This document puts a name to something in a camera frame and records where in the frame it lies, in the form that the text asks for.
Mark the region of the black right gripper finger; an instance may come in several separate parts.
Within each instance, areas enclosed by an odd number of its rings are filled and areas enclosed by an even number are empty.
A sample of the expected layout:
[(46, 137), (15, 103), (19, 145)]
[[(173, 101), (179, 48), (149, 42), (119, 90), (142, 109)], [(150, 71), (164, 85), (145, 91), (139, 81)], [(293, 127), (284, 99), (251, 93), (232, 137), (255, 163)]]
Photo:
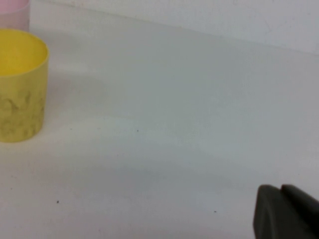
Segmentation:
[(319, 202), (311, 195), (294, 185), (281, 186), (282, 193), (288, 198), (299, 216), (312, 231), (319, 230)]

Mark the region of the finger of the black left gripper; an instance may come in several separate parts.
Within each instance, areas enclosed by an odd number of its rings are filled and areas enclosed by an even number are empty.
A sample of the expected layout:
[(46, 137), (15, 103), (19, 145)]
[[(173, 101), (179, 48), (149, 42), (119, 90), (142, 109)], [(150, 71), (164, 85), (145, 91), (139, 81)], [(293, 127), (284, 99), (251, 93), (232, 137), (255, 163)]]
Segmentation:
[(257, 239), (317, 239), (319, 231), (312, 231), (299, 216), (281, 188), (261, 185), (258, 188), (253, 219)]

